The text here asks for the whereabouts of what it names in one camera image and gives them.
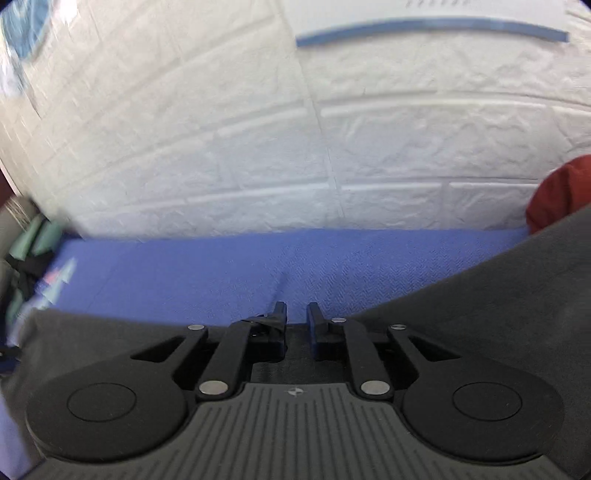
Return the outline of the bedding advertisement poster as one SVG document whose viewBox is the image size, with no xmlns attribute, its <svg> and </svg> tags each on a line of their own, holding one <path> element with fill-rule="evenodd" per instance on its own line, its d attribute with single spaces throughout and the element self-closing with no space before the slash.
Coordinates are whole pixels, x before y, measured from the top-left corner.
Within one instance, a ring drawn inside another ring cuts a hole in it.
<svg viewBox="0 0 591 480">
<path fill-rule="evenodd" d="M 300 0 L 284 1 L 297 46 L 388 32 L 478 30 L 568 42 L 562 1 Z"/>
</svg>

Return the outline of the red garment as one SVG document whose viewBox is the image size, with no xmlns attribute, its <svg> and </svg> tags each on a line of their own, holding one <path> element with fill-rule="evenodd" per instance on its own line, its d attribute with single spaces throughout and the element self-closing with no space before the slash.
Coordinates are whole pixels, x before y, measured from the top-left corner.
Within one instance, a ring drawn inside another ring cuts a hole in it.
<svg viewBox="0 0 591 480">
<path fill-rule="evenodd" d="M 591 158 L 583 155 L 562 165 L 540 184 L 526 209 L 529 233 L 557 223 L 590 202 Z"/>
</svg>

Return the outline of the blue printed bed sheet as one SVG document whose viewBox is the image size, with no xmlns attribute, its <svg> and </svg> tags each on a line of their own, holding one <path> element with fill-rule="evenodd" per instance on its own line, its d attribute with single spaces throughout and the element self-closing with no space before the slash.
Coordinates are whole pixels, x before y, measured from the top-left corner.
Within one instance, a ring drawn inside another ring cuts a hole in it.
<svg viewBox="0 0 591 480">
<path fill-rule="evenodd" d="M 510 230 L 303 230 L 172 240 L 66 237 L 24 312 L 222 325 L 287 304 L 332 316 L 407 295 L 526 238 Z"/>
</svg>

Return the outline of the green folded garment black trim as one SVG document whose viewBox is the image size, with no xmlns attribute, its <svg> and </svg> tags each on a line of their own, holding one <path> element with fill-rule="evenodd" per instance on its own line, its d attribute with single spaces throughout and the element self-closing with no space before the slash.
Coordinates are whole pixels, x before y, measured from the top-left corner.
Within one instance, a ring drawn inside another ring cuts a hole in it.
<svg viewBox="0 0 591 480">
<path fill-rule="evenodd" d="M 8 326 L 12 326 L 25 302 L 36 292 L 62 243 L 63 229 L 45 215 L 37 215 L 28 229 L 10 248 L 7 260 L 13 277 L 3 309 Z"/>
</svg>

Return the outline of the dark grey pants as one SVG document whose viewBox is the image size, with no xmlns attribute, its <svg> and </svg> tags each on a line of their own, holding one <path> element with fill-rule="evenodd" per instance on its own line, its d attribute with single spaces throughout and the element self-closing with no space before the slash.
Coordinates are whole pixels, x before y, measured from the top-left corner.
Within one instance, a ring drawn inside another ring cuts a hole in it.
<svg viewBox="0 0 591 480">
<path fill-rule="evenodd" d="M 393 386 L 363 399 L 315 361 L 308 324 L 228 399 L 197 382 L 226 326 L 48 310 L 1 396 L 29 479 L 586 479 L 590 213 L 346 319 Z"/>
</svg>

